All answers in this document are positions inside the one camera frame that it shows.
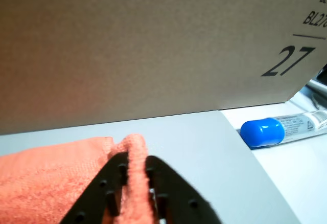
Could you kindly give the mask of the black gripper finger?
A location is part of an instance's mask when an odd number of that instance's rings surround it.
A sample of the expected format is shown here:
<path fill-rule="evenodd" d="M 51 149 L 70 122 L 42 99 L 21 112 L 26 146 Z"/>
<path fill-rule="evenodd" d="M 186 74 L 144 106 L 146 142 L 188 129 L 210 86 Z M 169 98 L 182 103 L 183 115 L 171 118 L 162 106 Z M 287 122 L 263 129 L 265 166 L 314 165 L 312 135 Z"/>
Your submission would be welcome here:
<path fill-rule="evenodd" d="M 61 223 L 102 223 L 121 211 L 122 188 L 127 185 L 128 153 L 114 155 L 79 196 Z"/>
<path fill-rule="evenodd" d="M 156 156 L 146 158 L 155 216 L 166 223 L 221 223 L 219 216 L 180 174 Z"/>

